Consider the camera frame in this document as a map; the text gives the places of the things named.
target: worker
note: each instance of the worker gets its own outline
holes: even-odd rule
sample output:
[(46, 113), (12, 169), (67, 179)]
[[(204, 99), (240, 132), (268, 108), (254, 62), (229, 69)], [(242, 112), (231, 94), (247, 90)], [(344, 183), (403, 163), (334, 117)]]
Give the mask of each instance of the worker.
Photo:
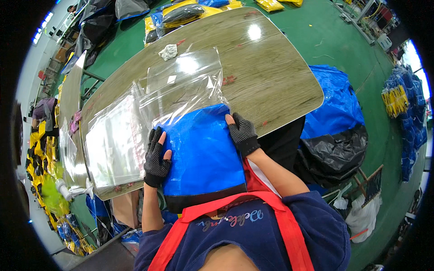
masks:
[(157, 188), (172, 151), (161, 158), (166, 133), (157, 127), (145, 155), (143, 234), (134, 270), (346, 270), (350, 243), (343, 218), (264, 153), (252, 122), (237, 113), (225, 118), (237, 151), (281, 198), (267, 191), (237, 194), (185, 208), (177, 222), (164, 225)]
[(77, 5), (75, 5), (75, 6), (69, 6), (68, 7), (68, 12), (69, 13), (75, 13), (75, 12), (77, 12)]
[(39, 122), (45, 122), (45, 135), (48, 137), (58, 137), (59, 136), (59, 128), (54, 128), (54, 124), (56, 123), (54, 117), (54, 108), (57, 105), (57, 99), (54, 97), (51, 98), (43, 98), (40, 100), (36, 107), (30, 111), (32, 115), (32, 128), (36, 129), (39, 125)]

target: green floor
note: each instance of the green floor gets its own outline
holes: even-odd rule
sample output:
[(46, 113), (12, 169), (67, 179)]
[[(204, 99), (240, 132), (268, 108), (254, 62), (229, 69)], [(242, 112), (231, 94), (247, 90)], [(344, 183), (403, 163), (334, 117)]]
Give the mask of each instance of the green floor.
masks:
[[(161, 1), (158, 6), (165, 3), (169, 3), (169, 0)], [(247, 0), (246, 5), (261, 10), (252, 0)], [(410, 183), (400, 182), (399, 125), (387, 117), (380, 96), (383, 82), (390, 75), (393, 64), (382, 49), (378, 45), (368, 45), (353, 25), (344, 23), (329, 0), (305, 0), (300, 8), (285, 3), (283, 5), (285, 10), (273, 14), (261, 11), (287, 34), (307, 64), (328, 64), (348, 74), (362, 106), (369, 134), (368, 150), (362, 169), (370, 175), (384, 164), (383, 205), (377, 216), (375, 231), (365, 242), (352, 244), (352, 258), (348, 270), (358, 271), (382, 252), (408, 210), (421, 180), (423, 157), (418, 159), (414, 166)], [(115, 39), (89, 67), (90, 72), (107, 78), (143, 49), (143, 20), (136, 21), (127, 30), (121, 29), (124, 26), (118, 25)], [(421, 153), (424, 152), (425, 146), (421, 148)]]

